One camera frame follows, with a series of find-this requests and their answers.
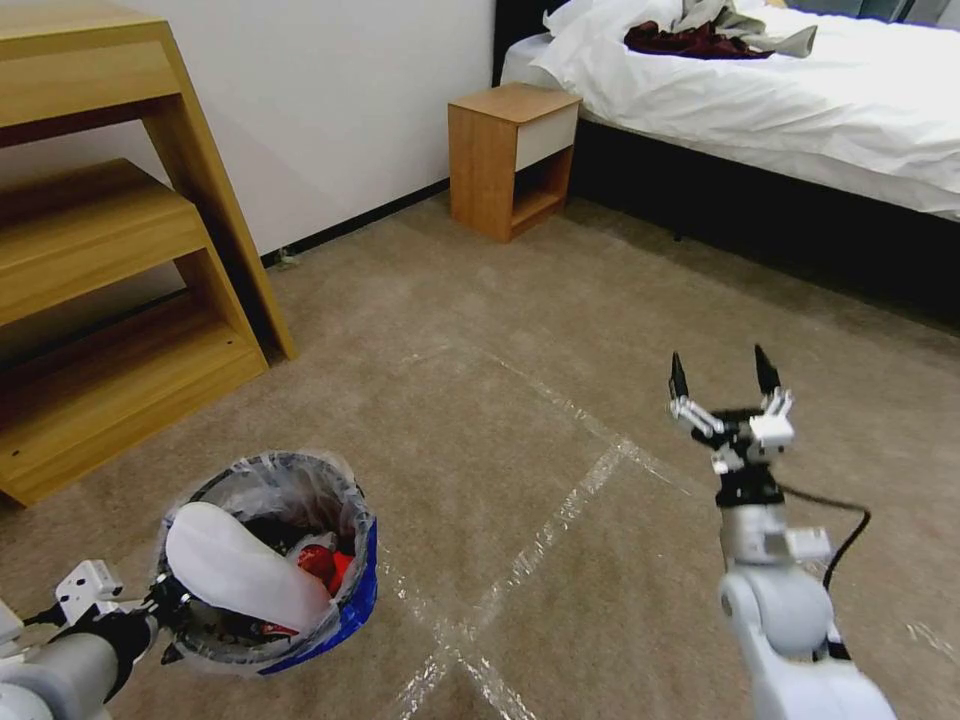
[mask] trash can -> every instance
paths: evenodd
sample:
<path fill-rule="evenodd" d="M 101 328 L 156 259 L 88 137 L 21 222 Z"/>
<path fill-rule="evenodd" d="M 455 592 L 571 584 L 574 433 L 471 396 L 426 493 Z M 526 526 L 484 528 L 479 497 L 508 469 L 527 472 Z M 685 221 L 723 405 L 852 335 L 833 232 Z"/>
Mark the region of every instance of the trash can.
<path fill-rule="evenodd" d="M 377 522 L 343 460 L 267 452 L 233 463 L 164 517 L 158 576 L 172 574 L 164 550 L 167 534 L 179 508 L 191 502 L 222 508 L 281 555 L 296 552 L 305 539 L 332 537 L 349 563 L 331 592 L 329 613 L 312 630 L 294 636 L 264 634 L 259 627 L 253 632 L 252 618 L 192 598 L 172 643 L 191 665 L 221 674 L 277 673 L 339 645 L 370 617 L 377 599 Z"/>

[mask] floor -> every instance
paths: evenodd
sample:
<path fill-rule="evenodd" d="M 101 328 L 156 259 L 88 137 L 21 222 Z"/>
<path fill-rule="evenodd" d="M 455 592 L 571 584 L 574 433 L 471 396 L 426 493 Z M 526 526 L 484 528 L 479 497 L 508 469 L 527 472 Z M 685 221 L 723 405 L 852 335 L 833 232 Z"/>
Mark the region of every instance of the floor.
<path fill-rule="evenodd" d="M 849 647 L 900 718 L 960 715 L 960 337 L 584 201 L 509 246 L 438 196 L 272 279 L 295 362 L 35 508 L 0 510 L 0 583 L 45 607 L 83 557 L 149 579 L 158 521 L 231 460 L 329 449 L 377 512 L 368 625 L 269 680 L 159 665 L 114 717 L 747 718 L 715 602 L 716 482 L 666 413 L 796 394 L 783 481 L 869 504 L 841 566 Z M 790 506 L 839 542 L 852 519 Z"/>

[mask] wooden nightstand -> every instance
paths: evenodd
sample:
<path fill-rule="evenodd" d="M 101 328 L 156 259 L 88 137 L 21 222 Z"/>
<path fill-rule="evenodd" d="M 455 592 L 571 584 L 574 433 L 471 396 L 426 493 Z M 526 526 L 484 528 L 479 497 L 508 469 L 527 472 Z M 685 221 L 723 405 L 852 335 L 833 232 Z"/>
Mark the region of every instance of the wooden nightstand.
<path fill-rule="evenodd" d="M 458 222 L 501 242 L 563 207 L 580 98 L 504 85 L 450 103 L 450 197 Z"/>

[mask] baseboard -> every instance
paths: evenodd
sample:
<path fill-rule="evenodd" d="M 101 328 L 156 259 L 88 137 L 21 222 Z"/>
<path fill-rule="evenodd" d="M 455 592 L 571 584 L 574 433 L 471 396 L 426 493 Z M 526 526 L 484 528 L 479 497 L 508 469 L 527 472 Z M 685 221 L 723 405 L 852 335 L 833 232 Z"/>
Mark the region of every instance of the baseboard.
<path fill-rule="evenodd" d="M 286 252 L 290 255 L 299 255 L 300 253 L 315 248 L 318 245 L 322 245 L 325 242 L 334 240 L 342 235 L 347 235 L 352 233 L 354 230 L 359 230 L 365 225 L 374 223 L 377 220 L 382 220 L 388 215 L 393 215 L 396 212 L 400 212 L 404 208 L 408 208 L 411 205 L 416 205 L 422 200 L 431 198 L 434 195 L 442 193 L 450 187 L 450 179 L 441 180 L 440 182 L 435 182 L 433 185 L 428 185 L 425 188 L 420 190 L 415 190 L 409 195 L 404 195 L 401 198 L 396 200 L 391 200 L 385 205 L 369 210 L 361 215 L 350 218 L 349 220 L 344 220 L 342 223 L 337 223 L 332 227 L 328 227 L 325 230 L 314 233 L 308 237 L 303 238 L 302 240 L 297 240 L 295 243 L 291 243 L 280 250 L 274 250 L 269 252 L 266 255 L 263 255 L 260 259 L 263 261 L 264 267 L 272 267 L 276 265 L 280 260 L 280 253 Z"/>

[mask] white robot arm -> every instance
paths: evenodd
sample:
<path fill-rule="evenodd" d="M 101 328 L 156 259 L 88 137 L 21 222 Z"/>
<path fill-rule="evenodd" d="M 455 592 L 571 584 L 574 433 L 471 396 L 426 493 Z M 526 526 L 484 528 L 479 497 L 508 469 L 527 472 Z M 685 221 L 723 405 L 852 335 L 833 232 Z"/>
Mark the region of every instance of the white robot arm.
<path fill-rule="evenodd" d="M 0 720 L 104 720 L 103 708 L 157 637 L 141 602 L 118 602 L 123 587 L 101 560 L 80 563 L 57 602 L 28 623 L 62 628 L 44 645 L 20 648 L 24 623 L 0 601 Z"/>
<path fill-rule="evenodd" d="M 799 564 L 830 557 L 830 543 L 823 528 L 787 526 L 783 489 L 770 464 L 793 440 L 787 419 L 793 397 L 759 346 L 756 361 L 764 395 L 756 409 L 701 408 L 689 397 L 676 353 L 670 378 L 671 414 L 713 450 L 720 476 L 716 502 L 727 568 L 720 605 L 750 673 L 756 718 L 896 720 L 883 693 L 850 659 L 827 587 Z"/>

